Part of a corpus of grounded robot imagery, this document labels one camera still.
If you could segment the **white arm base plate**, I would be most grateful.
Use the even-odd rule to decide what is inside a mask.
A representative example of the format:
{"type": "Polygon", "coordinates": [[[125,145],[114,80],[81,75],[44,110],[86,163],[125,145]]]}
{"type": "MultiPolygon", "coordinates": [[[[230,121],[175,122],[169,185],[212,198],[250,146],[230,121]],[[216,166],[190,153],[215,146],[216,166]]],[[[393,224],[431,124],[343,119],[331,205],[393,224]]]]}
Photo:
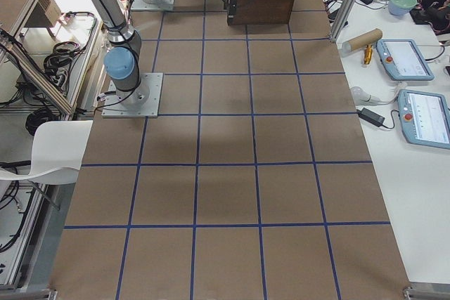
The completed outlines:
{"type": "Polygon", "coordinates": [[[141,83],[132,93],[118,91],[110,80],[108,90],[115,93],[105,98],[104,118],[156,118],[159,112],[164,74],[141,73],[141,83]]]}

